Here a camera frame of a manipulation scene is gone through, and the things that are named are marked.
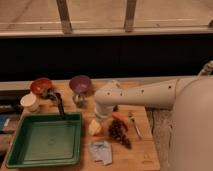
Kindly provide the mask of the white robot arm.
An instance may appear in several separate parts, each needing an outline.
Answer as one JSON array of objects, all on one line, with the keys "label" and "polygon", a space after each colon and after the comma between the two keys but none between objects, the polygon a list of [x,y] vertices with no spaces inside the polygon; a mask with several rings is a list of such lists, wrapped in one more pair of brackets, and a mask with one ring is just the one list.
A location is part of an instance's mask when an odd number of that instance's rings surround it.
[{"label": "white robot arm", "polygon": [[169,171],[213,171],[213,60],[191,77],[130,89],[112,80],[95,92],[95,103],[100,120],[116,105],[170,109]]}]

